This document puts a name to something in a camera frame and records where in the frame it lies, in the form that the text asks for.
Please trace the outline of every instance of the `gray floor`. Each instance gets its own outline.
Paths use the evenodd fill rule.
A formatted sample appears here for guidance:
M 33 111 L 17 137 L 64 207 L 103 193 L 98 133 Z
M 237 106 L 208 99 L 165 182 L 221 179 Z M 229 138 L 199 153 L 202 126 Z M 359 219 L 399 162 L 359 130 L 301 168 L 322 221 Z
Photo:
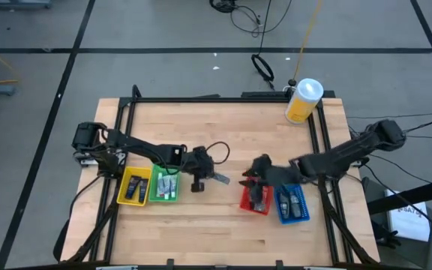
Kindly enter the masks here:
M 0 48 L 71 48 L 87 0 L 55 0 L 51 10 L 0 10 Z M 287 0 L 273 1 L 268 24 Z M 315 1 L 293 0 L 287 18 L 265 36 L 267 47 L 299 47 Z M 432 1 L 420 1 L 432 29 Z M 240 1 L 263 17 L 266 1 Z M 235 21 L 250 28 L 244 15 Z M 257 47 L 260 39 L 235 28 L 229 15 L 198 0 L 97 0 L 81 47 Z M 324 1 L 309 47 L 430 48 L 410 1 Z M 38 147 L 66 54 L 2 54 L 17 70 L 13 97 L 0 96 L 0 248 Z M 268 91 L 247 53 L 79 54 L 62 97 L 7 267 L 54 263 L 54 241 L 68 216 L 80 168 L 70 146 L 79 122 L 91 121 L 99 98 L 129 95 L 136 83 L 146 97 Z M 292 76 L 295 53 L 263 55 L 282 89 Z M 300 78 L 318 79 L 343 98 L 348 116 L 432 113 L 432 54 L 306 54 Z M 14 75 L 0 64 L 0 80 Z M 399 118 L 411 128 L 432 117 Z M 350 119 L 356 130 L 371 120 Z M 432 136 L 432 126 L 415 135 Z M 378 153 L 432 181 L 432 139 L 408 139 L 404 148 Z M 381 160 L 370 165 L 395 190 L 422 185 Z

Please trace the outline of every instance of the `yellow bin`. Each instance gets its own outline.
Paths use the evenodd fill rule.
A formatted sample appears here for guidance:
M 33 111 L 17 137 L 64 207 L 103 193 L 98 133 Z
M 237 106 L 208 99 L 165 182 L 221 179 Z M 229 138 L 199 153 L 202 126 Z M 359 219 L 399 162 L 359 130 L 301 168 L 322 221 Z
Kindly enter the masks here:
M 151 169 L 150 168 L 138 168 L 138 167 L 126 167 L 124 169 L 123 179 L 121 180 L 121 187 L 119 188 L 118 199 L 116 202 L 119 204 L 125 204 L 129 206 L 144 206 L 148 201 L 149 185 L 151 184 Z M 140 184 L 136 187 L 132 199 L 126 199 L 126 192 L 128 191 L 129 181 L 131 176 L 139 176 L 144 179 L 148 179 L 148 187 L 146 187 L 146 194 L 144 196 L 144 202 L 140 202 Z

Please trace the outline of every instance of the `blue bin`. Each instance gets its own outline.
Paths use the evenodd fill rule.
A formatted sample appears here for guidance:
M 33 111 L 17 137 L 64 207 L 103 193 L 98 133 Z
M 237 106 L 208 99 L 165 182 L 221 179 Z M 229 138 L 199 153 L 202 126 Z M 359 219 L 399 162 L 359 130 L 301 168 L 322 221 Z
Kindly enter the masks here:
M 309 221 L 309 211 L 308 207 L 306 206 L 305 201 L 305 195 L 303 194 L 303 189 L 301 188 L 301 185 L 299 184 L 286 184 L 285 187 L 288 191 L 294 191 L 296 196 L 298 197 L 299 204 L 301 205 L 301 217 L 294 218 L 292 215 L 289 215 L 289 218 L 284 219 L 283 215 L 281 214 L 281 208 L 280 208 L 280 201 L 279 201 L 279 193 L 281 190 L 281 187 L 274 189 L 274 201 L 276 202 L 276 208 L 277 208 L 277 214 L 279 215 L 279 220 L 282 224 L 294 224 L 297 222 L 302 221 Z

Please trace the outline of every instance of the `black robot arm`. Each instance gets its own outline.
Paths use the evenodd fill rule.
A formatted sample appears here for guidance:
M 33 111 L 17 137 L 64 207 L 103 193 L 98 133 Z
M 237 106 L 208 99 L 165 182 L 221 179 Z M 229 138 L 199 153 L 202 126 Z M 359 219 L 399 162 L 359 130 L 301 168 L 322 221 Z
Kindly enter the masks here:
M 324 212 L 334 221 L 362 263 L 377 264 L 338 217 L 326 190 L 327 179 L 339 179 L 353 162 L 359 161 L 375 150 L 394 151 L 406 141 L 404 132 L 394 121 L 382 120 L 368 125 L 359 136 L 321 154 L 306 154 L 289 161 L 291 166 L 273 166 L 267 154 L 256 158 L 252 167 L 243 175 L 259 176 L 257 183 L 240 182 L 250 188 L 250 201 L 257 202 L 262 196 L 262 186 L 281 187 L 285 184 L 307 183 L 317 180 Z
M 105 124 L 84 122 L 78 125 L 73 143 L 78 155 L 93 157 L 98 164 L 98 175 L 117 178 L 122 176 L 121 152 L 130 152 L 148 158 L 153 164 L 194 176 L 191 191 L 204 191 L 200 179 L 215 176 L 215 162 L 204 146 L 187 152 L 186 145 L 153 145 L 127 136 L 119 130 L 109 129 Z
M 318 176 L 338 178 L 346 173 L 352 163 L 373 151 L 394 151 L 405 142 L 406 137 L 395 121 L 382 120 L 368 125 L 356 138 L 325 153 L 294 158 L 289 161 L 290 166 L 273 166 L 269 156 L 264 154 L 254 159 L 251 168 L 243 175 L 259 176 L 261 184 L 275 187 L 312 182 Z

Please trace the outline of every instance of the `wooden table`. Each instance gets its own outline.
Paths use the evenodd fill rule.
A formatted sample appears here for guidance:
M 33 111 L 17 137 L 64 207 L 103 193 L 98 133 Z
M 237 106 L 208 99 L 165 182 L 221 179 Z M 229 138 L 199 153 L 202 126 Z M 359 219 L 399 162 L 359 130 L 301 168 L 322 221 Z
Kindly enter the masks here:
M 101 99 L 96 122 L 115 124 L 118 99 Z M 336 146 L 350 138 L 341 99 L 325 99 L 325 117 Z M 229 160 L 217 165 L 231 178 L 229 185 L 205 181 L 205 191 L 191 193 L 192 175 L 181 175 L 177 203 L 151 203 L 145 207 L 121 205 L 112 249 L 112 264 L 176 265 L 330 266 L 332 264 L 317 188 L 303 186 L 310 220 L 282 225 L 274 202 L 267 217 L 239 208 L 243 187 L 238 181 L 254 158 L 268 154 L 273 164 L 288 166 L 288 160 L 312 153 L 308 124 L 290 124 L 284 117 L 285 103 L 138 103 L 131 136 L 154 144 L 184 143 L 189 149 L 218 140 L 231 147 Z M 323 139 L 315 111 L 320 148 Z M 125 130 L 123 118 L 121 130 Z M 210 155 L 224 158 L 226 149 L 215 146 Z M 150 167 L 149 160 L 131 154 L 128 166 Z M 82 170 L 79 189 L 96 174 L 96 167 Z M 349 174 L 359 178 L 359 172 Z M 77 201 L 67 231 L 62 260 L 73 255 L 95 226 L 102 181 Z M 346 177 L 340 181 L 346 222 L 359 243 L 379 260 L 362 185 Z M 341 234 L 334 226 L 339 257 L 344 261 Z M 101 234 L 98 259 L 103 257 L 107 232 Z

